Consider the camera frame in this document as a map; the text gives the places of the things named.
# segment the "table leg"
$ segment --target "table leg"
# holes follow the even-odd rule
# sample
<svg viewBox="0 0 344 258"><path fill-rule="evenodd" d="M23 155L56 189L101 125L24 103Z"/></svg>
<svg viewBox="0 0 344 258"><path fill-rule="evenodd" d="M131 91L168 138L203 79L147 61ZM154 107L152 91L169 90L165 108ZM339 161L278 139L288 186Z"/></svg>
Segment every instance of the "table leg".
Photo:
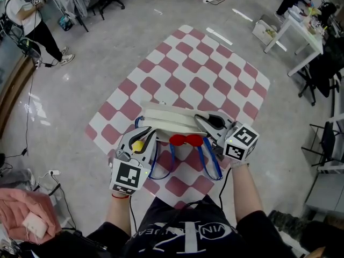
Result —
<svg viewBox="0 0 344 258"><path fill-rule="evenodd" d="M298 55L308 45L309 45L309 43L307 41L305 41L305 43L296 50L295 54Z"/></svg>
<svg viewBox="0 0 344 258"><path fill-rule="evenodd" d="M299 63L293 70L288 72L288 76L292 76L297 71L301 70L305 67L308 63L310 63L314 58L316 58L320 53L318 51L314 51L311 55L309 55L304 61Z"/></svg>
<svg viewBox="0 0 344 258"><path fill-rule="evenodd" d="M270 42L270 44L265 48L264 52L268 53L272 46L278 41L278 39L281 38L281 36L285 33L285 31L289 28L291 24L291 20L287 19L283 24L281 29L279 30L278 34L273 38L273 40Z"/></svg>

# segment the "electrical outlet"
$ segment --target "electrical outlet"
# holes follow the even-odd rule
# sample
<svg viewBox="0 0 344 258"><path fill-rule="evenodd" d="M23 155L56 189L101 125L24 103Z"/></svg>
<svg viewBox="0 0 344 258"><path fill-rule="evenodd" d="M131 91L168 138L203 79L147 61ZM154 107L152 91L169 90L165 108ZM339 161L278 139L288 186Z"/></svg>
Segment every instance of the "electrical outlet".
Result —
<svg viewBox="0 0 344 258"><path fill-rule="evenodd" d="M49 170L49 174L50 174L50 175L60 175L61 172L58 171L58 170Z"/></svg>

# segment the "wristband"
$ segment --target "wristband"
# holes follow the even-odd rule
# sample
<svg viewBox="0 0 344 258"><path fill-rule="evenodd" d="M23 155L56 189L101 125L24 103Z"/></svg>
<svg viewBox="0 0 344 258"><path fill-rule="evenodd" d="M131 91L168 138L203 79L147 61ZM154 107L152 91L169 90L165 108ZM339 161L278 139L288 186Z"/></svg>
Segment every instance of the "wristband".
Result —
<svg viewBox="0 0 344 258"><path fill-rule="evenodd" d="M239 166L243 166L244 164L248 165L248 163L246 161L237 161L237 160L231 160L230 164L231 164L232 169L237 168Z"/></svg>
<svg viewBox="0 0 344 258"><path fill-rule="evenodd" d="M116 199L126 199L126 198L129 198L129 195L126 195L125 197L117 197L117 196L114 196L113 194L111 194L114 198Z"/></svg>

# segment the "person in white shirt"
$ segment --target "person in white shirt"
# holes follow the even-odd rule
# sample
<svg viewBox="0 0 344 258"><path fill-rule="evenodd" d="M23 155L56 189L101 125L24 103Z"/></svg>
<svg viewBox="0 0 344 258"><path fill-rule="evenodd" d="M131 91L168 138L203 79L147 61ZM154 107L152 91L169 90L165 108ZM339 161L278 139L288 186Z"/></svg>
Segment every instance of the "person in white shirt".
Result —
<svg viewBox="0 0 344 258"><path fill-rule="evenodd" d="M53 58L57 59L61 65L65 65L73 60L74 54L66 55L67 47L61 51L59 50L47 25L42 21L40 15L37 14L37 9L42 6L42 2L33 6L24 0L5 1L7 17L12 22L23 27L24 35L27 38L43 45Z"/></svg>

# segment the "white cloth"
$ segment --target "white cloth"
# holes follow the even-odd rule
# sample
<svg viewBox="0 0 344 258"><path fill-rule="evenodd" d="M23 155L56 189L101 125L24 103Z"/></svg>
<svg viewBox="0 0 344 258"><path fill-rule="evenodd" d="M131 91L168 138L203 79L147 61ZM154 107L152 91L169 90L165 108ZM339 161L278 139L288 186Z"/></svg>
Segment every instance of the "white cloth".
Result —
<svg viewBox="0 0 344 258"><path fill-rule="evenodd" d="M36 23L36 27L37 27L38 24L42 21L39 13L37 11L34 12L33 14L31 14L29 17L27 17L23 21L20 21L17 18L17 13L20 11L21 8L23 8L24 10L27 11L27 10L31 9L32 7L33 7L33 5L31 3L26 3L24 0L10 0L7 4L7 7L6 7L7 17L11 21L16 23L17 25L23 26L24 35L28 35L30 32L33 31L33 29L35 28L35 23Z"/></svg>

